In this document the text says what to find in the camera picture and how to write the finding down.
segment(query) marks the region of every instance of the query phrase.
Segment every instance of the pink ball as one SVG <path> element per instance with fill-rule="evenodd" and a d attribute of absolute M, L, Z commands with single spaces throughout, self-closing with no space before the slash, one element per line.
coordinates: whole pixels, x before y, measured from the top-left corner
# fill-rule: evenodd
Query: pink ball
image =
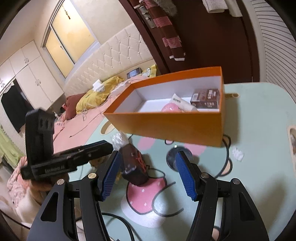
<path fill-rule="evenodd" d="M 166 104 L 162 110 L 162 112 L 181 112 L 181 110 L 179 109 L 179 107 L 174 104 L 174 103 L 168 103 Z"/>

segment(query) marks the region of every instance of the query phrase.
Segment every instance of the black hanging garment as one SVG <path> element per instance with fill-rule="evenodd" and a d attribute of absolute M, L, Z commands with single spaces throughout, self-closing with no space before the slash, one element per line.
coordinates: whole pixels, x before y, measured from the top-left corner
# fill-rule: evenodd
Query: black hanging garment
<path fill-rule="evenodd" d="M 33 108 L 28 106 L 25 99 L 14 85 L 3 94 L 1 102 L 13 127 L 20 133 L 21 127 L 25 124 L 27 112 Z"/>

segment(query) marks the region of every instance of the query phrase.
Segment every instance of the screw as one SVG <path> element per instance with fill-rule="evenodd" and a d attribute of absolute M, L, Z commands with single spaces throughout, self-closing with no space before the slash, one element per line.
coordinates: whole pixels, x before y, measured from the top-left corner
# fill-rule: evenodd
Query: screw
<path fill-rule="evenodd" d="M 210 175 L 208 173 L 206 173 L 206 172 L 203 172 L 201 174 L 201 176 L 202 176 L 202 178 L 209 178 Z"/>
<path fill-rule="evenodd" d="M 233 183 L 236 184 L 236 185 L 237 185 L 237 184 L 240 184 L 240 180 L 238 180 L 237 178 L 233 179 L 232 181 L 233 181 Z"/>
<path fill-rule="evenodd" d="M 88 175 L 88 177 L 89 177 L 89 179 L 93 179 L 96 177 L 96 174 L 94 172 L 92 172 Z"/>
<path fill-rule="evenodd" d="M 57 184 L 58 184 L 58 185 L 62 185 L 62 184 L 64 184 L 64 182 L 65 182 L 64 179 L 59 179 L 59 180 L 57 181 Z"/>

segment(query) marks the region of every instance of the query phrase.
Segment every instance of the table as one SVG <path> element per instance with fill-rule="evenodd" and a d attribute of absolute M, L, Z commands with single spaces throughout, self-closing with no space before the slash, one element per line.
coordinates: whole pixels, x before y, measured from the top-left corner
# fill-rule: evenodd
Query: table
<path fill-rule="evenodd" d="M 225 170 L 222 170 L 226 162 L 225 146 L 214 148 L 179 142 L 167 142 L 167 145 L 164 140 L 131 137 L 146 164 L 159 170 L 149 170 L 149 175 L 156 177 L 157 182 L 151 182 L 145 191 L 121 179 L 100 207 L 102 212 L 124 217 L 136 231 L 137 240 L 186 240 L 197 202 L 186 195 L 179 174 L 166 163 L 166 154 L 175 145 L 190 149 L 202 171 L 212 176 L 223 171 L 222 174 L 227 175 L 218 177 L 220 180 L 240 179 L 258 208 L 271 241 L 289 222 L 296 209 L 296 181 L 287 127 L 296 124 L 296 104 L 285 90 L 270 83 L 229 84 L 225 85 L 225 92 L 240 95 L 226 99 L 224 133 L 231 137 L 229 157 L 232 162 L 227 160 Z M 111 141 L 116 130 L 107 135 L 100 132 L 106 121 L 102 121 L 87 144 L 102 139 Z M 234 146 L 244 152 L 242 162 L 233 157 Z M 70 173 L 70 181 L 84 177 L 90 170 L 89 164 L 79 167 Z M 135 196 L 126 191 L 127 185 Z M 221 223 L 221 211 L 222 200 L 219 199 L 217 227 Z M 109 217 L 104 220 L 113 239 L 130 240 L 126 227 L 119 220 Z"/>

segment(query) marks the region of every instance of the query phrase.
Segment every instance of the box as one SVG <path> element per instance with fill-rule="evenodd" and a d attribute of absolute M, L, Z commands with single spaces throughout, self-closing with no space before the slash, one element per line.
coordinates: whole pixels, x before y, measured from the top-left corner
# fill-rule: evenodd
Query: box
<path fill-rule="evenodd" d="M 160 112 L 174 93 L 190 102 L 196 89 L 217 88 L 218 109 Z M 140 136 L 220 147 L 225 119 L 221 67 L 186 70 L 131 84 L 104 112 L 116 129 Z"/>
<path fill-rule="evenodd" d="M 190 100 L 190 104 L 198 109 L 217 109 L 219 106 L 219 89 L 195 90 Z"/>

